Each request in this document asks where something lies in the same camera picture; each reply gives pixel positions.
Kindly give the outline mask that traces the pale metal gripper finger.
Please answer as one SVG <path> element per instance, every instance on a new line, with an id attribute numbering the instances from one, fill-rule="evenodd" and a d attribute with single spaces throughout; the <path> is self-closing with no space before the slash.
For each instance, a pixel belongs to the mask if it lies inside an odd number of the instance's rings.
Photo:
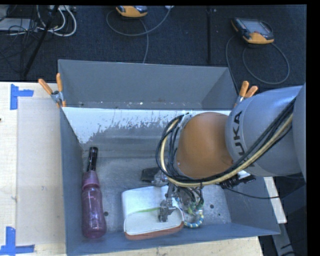
<path id="1" fill-rule="evenodd" d="M 168 212 L 169 212 L 169 208 L 167 206 L 160 206 L 158 220 L 161 223 L 165 223 L 168 221 L 168 215 L 169 215 Z"/>
<path id="2" fill-rule="evenodd" d="M 176 206 L 174 205 L 172 198 L 167 198 L 164 203 L 164 212 L 165 213 L 172 213 L 176 210 Z"/>

